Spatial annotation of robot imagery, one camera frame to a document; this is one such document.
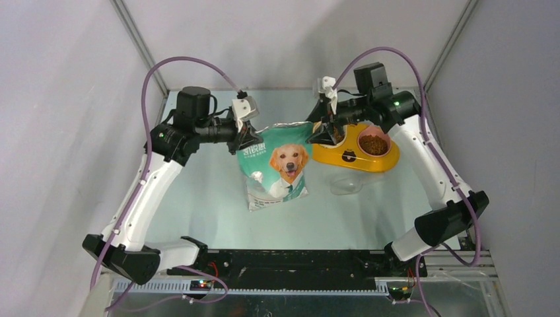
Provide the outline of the green pet food bag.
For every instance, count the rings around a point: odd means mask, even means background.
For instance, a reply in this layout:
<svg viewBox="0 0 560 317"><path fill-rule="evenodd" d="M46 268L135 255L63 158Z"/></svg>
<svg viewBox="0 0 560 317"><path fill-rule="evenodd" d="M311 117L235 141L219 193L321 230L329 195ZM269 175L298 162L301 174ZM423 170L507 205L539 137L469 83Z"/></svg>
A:
<svg viewBox="0 0 560 317"><path fill-rule="evenodd" d="M312 128L310 122L278 123L258 132L260 142L237 152L249 211L308 194L304 168L312 158L306 142Z"/></svg>

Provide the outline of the clear plastic scoop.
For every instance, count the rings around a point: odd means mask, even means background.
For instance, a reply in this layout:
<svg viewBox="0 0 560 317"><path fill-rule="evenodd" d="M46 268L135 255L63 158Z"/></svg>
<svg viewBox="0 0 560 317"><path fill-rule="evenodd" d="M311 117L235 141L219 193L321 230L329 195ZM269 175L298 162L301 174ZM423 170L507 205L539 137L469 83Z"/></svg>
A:
<svg viewBox="0 0 560 317"><path fill-rule="evenodd" d="M351 195L360 192L366 185L379 180L377 175L350 176L334 180L330 192L334 195Z"/></svg>

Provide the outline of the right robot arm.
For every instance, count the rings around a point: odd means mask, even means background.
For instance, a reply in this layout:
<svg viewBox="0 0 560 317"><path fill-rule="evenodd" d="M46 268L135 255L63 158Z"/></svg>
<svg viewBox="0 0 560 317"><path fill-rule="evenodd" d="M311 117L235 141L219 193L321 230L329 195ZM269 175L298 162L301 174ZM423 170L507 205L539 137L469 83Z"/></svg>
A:
<svg viewBox="0 0 560 317"><path fill-rule="evenodd" d="M344 101L338 99L336 79L322 77L316 81L314 94L318 101L307 120L318 126L307 141L338 146L350 125L370 122L411 161L432 209L416 218L412 229L386 246L385 270L401 276L410 268L410 259L476 227L489 198L483 191L474 192L456 173L431 137L425 106L406 90L394 92L382 63L358 67L354 76L358 94Z"/></svg>

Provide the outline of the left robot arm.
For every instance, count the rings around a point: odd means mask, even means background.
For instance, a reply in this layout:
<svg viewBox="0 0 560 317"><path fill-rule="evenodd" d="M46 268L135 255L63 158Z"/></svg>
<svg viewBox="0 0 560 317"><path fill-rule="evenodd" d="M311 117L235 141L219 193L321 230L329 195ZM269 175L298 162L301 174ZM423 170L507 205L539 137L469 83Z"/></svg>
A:
<svg viewBox="0 0 560 317"><path fill-rule="evenodd" d="M204 143L225 143L230 154L262 142L250 123L258 115L253 97L240 91L221 117L211 91L185 87L174 109L149 132L138 174L122 206L100 234L88 234L83 248L99 264L136 285L158 272L183 265L201 275L209 266L207 245L183 236L172 242L148 243L147 231L170 185Z"/></svg>

